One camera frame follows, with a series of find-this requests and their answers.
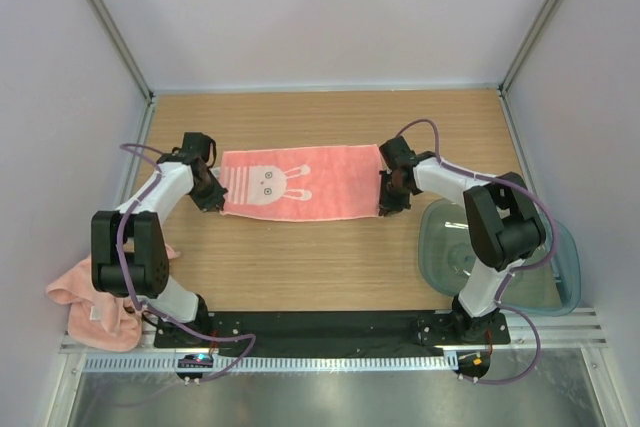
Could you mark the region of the pink rabbit pattern towel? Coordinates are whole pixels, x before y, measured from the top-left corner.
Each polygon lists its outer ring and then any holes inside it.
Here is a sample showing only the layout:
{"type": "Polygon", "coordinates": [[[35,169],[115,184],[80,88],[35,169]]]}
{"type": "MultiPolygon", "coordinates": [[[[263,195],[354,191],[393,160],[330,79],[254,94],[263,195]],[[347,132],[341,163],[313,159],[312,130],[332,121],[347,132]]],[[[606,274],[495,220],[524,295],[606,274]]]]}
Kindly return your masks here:
{"type": "Polygon", "coordinates": [[[375,145],[227,151],[222,213],[281,222],[376,217],[382,170],[375,145]]]}

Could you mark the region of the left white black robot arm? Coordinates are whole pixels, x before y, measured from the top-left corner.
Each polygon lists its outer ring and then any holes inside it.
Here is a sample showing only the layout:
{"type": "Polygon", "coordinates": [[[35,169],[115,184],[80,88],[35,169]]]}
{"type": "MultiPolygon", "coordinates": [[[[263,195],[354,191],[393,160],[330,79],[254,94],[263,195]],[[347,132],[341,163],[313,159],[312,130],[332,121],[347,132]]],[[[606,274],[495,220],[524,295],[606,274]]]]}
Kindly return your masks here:
{"type": "Polygon", "coordinates": [[[191,347],[212,333],[201,298],[170,274],[162,226],[178,202],[191,198],[203,212],[220,211],[226,190],[211,170],[209,156],[163,155],[154,174],[128,201],[99,211],[91,220],[91,280],[95,290],[129,298],[136,309],[177,324],[191,347]]]}

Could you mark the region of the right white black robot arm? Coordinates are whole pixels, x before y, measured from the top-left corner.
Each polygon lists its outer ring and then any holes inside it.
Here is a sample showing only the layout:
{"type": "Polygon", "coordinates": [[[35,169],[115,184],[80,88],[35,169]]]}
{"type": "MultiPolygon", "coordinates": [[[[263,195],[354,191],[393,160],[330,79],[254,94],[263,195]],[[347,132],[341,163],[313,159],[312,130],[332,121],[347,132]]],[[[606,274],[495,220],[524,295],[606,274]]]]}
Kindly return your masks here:
{"type": "Polygon", "coordinates": [[[454,297],[450,329],[463,343],[476,343],[499,313],[499,302],[514,270],[546,241],[547,232],[526,189],[514,172],[491,176],[446,163],[434,152],[415,153],[393,140],[379,148],[379,214],[411,207],[411,198],[429,192],[464,208],[475,263],[454,297]]]}

